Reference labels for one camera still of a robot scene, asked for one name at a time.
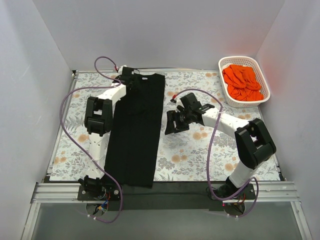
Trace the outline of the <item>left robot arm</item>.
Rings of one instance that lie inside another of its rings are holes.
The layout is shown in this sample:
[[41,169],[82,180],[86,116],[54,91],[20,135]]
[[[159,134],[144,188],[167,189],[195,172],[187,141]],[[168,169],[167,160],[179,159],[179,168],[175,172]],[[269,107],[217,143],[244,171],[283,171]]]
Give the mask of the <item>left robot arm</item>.
[[114,106],[132,89],[135,83],[135,71],[122,71],[111,84],[111,89],[105,90],[98,96],[91,96],[87,100],[84,126],[89,136],[88,153],[93,158],[89,164],[85,177],[79,179],[84,191],[95,200],[106,196],[106,187],[102,182],[105,175],[102,170],[106,162],[106,146],[108,133],[113,125]]

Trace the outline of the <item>orange t shirt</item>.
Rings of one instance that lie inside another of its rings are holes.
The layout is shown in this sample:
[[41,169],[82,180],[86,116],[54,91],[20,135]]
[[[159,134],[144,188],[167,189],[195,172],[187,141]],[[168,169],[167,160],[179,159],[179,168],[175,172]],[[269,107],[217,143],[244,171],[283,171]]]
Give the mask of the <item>orange t shirt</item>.
[[256,102],[264,99],[260,92],[261,84],[256,80],[252,67],[231,64],[222,70],[222,76],[227,84],[227,92],[234,100]]

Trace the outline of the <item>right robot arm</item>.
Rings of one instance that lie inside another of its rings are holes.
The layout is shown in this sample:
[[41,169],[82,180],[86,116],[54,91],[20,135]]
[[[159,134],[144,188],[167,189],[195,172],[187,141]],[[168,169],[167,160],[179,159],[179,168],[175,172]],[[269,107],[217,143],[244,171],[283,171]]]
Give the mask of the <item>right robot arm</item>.
[[179,105],[175,110],[168,111],[166,116],[166,135],[187,131],[189,125],[195,123],[211,127],[215,132],[223,132],[235,140],[239,163],[223,185],[210,191],[219,201],[237,199],[243,195],[257,169],[277,151],[265,123],[259,118],[250,121],[240,119],[210,104],[194,110]]

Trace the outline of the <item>aluminium front rail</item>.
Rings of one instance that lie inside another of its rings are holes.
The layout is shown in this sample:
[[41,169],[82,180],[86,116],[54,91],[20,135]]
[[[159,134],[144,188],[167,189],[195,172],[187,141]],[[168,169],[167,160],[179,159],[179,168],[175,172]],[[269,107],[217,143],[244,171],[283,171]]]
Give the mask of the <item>aluminium front rail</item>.
[[[37,183],[31,197],[32,203],[96,203],[80,200],[79,183]],[[296,186],[291,181],[260,181],[253,189],[259,190],[258,202],[299,202]]]

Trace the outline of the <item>black t shirt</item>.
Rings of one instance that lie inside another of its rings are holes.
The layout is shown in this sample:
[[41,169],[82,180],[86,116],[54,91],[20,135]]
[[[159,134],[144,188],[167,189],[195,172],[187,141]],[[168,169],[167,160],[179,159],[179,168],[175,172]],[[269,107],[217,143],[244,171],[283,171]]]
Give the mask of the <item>black t shirt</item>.
[[104,169],[121,185],[150,188],[162,126],[165,76],[138,75],[116,103]]

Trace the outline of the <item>aluminium back rail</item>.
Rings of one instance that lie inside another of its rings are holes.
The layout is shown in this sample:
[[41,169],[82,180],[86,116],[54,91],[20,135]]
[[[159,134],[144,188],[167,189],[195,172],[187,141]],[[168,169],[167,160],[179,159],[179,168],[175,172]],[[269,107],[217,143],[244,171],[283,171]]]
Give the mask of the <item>aluminium back rail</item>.
[[[218,73],[218,69],[195,69],[195,68],[137,68],[139,73],[142,72],[215,72]],[[96,73],[96,70],[72,70],[72,74],[79,75],[82,73]]]

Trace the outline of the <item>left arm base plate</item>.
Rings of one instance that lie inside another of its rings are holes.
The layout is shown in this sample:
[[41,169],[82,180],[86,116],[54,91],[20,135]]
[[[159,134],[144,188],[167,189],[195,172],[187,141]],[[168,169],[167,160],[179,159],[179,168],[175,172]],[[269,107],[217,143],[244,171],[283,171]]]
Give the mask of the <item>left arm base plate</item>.
[[115,184],[107,184],[98,189],[89,189],[88,187],[80,186],[78,189],[78,201],[120,201],[120,190]]

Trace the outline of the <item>white perforated plastic basket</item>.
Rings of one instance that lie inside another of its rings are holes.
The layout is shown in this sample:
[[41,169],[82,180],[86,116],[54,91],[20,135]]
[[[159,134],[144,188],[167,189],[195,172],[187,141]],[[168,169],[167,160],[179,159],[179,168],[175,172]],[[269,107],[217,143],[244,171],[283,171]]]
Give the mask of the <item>white perforated plastic basket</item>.
[[269,100],[271,93],[261,68],[248,56],[227,56],[218,62],[226,102],[234,108],[251,108]]

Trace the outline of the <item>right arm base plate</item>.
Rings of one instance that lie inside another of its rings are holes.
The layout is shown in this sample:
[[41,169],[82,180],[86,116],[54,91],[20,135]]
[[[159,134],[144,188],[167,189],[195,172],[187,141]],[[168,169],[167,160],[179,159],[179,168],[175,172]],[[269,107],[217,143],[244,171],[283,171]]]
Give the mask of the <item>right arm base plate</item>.
[[211,184],[211,190],[206,188],[208,197],[212,200],[254,200],[256,198],[256,191],[254,185],[248,183],[243,188],[232,188],[226,183]]

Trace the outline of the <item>aluminium rail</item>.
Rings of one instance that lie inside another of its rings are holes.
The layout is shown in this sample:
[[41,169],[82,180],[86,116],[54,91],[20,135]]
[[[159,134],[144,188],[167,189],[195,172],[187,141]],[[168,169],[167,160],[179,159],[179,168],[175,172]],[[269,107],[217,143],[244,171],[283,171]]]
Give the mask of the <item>aluminium rail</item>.
[[[218,73],[218,69],[195,69],[195,68],[137,68],[139,73],[142,72],[215,72]],[[79,75],[82,73],[96,73],[96,70],[72,70],[72,74]]]
[[[31,197],[32,203],[96,203],[80,200],[79,183],[37,183]],[[291,181],[260,181],[253,189],[259,190],[258,202],[299,202],[296,186]]]

